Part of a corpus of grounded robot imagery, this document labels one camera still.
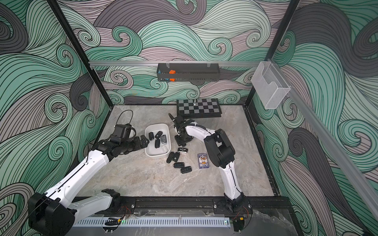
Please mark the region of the black VW flip key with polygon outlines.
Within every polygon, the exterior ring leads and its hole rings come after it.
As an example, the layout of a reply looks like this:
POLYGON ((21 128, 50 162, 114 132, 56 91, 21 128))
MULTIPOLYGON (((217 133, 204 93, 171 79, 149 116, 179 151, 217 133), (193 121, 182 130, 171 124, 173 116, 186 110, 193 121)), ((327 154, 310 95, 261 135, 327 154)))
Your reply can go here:
POLYGON ((180 157, 180 153, 179 152, 175 152, 174 155, 173 155, 173 159, 172 160, 174 162, 178 162, 179 157, 180 157))

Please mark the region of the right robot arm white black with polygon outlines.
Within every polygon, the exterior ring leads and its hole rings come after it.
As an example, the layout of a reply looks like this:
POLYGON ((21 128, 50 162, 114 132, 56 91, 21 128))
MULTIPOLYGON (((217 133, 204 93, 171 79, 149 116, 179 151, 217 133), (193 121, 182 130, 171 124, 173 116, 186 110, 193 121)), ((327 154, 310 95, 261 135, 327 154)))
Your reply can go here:
POLYGON ((179 146, 184 146, 193 138, 204 143, 208 158, 220 170, 228 211, 232 213, 240 211, 244 203, 244 193, 239 186, 235 171, 236 151, 225 131, 205 128, 193 120, 174 121, 174 128, 177 133, 175 140, 179 146))

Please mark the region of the black VW key fob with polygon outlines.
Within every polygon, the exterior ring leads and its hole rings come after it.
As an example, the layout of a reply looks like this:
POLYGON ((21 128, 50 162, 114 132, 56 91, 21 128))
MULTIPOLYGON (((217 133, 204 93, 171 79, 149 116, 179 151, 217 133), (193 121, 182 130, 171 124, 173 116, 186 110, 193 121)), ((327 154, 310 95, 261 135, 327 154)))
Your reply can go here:
POLYGON ((154 133, 153 132, 149 132, 149 140, 152 141, 154 140, 154 133))

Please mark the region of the black three-button key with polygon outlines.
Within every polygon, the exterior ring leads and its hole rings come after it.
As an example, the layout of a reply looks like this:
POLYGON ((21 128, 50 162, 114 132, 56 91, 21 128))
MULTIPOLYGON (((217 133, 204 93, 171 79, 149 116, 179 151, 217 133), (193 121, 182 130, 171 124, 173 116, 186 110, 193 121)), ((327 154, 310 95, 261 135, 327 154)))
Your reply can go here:
POLYGON ((187 173, 190 173, 191 171, 192 171, 191 166, 183 167, 180 169, 181 174, 187 174, 187 173))
POLYGON ((176 169, 181 169, 181 168, 185 167, 185 163, 184 162, 176 162, 176 163, 173 164, 173 167, 176 168, 176 169))
POLYGON ((155 140, 155 148, 160 148, 160 139, 155 140))

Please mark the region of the black plain key fob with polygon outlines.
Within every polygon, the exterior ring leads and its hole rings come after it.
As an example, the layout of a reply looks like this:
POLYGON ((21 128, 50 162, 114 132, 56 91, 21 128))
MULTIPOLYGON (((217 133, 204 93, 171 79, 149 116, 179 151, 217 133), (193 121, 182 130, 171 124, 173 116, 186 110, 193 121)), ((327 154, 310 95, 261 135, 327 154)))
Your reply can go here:
POLYGON ((168 158, 166 160, 166 163, 171 163, 171 161, 173 160, 173 157, 175 155, 175 152, 170 152, 169 155, 168 155, 168 158))

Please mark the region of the black Bentley key fob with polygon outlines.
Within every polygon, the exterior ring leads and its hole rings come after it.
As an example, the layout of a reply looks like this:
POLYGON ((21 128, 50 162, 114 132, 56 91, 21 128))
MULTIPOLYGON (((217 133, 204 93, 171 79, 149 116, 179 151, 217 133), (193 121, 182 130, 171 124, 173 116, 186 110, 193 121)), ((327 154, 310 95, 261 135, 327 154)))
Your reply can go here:
POLYGON ((178 152, 179 153, 187 153, 189 151, 189 149, 188 148, 185 148, 185 147, 179 147, 178 148, 178 152))

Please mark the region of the silver black BMW key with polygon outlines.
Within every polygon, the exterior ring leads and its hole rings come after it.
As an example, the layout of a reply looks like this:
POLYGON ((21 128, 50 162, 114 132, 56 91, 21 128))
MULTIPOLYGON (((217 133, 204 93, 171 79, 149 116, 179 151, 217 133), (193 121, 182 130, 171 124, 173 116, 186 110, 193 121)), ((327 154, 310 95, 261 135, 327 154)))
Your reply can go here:
POLYGON ((160 141, 161 141, 162 144, 166 145, 167 144, 167 137, 166 137, 166 135, 162 135, 160 137, 160 141))

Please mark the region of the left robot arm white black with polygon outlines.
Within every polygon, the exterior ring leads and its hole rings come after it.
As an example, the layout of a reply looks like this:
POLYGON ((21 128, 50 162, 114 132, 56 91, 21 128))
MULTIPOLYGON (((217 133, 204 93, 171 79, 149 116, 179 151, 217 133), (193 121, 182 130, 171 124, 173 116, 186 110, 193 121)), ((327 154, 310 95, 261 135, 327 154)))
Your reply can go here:
POLYGON ((28 200, 28 225, 44 236, 64 236, 80 220, 100 211, 117 213, 121 197, 113 189, 74 202, 79 191, 112 159, 120 154, 146 148, 144 135, 128 139, 109 138, 96 143, 88 156, 55 186, 45 193, 35 193, 28 200))

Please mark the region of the white plastic storage box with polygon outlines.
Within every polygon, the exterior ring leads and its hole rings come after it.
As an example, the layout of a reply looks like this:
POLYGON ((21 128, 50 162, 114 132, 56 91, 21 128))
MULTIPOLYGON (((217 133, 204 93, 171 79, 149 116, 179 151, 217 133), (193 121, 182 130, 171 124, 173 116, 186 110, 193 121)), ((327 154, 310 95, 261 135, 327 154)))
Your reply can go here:
POLYGON ((167 158, 171 152, 169 127, 166 124, 153 124, 145 129, 150 141, 145 154, 150 158, 167 158))

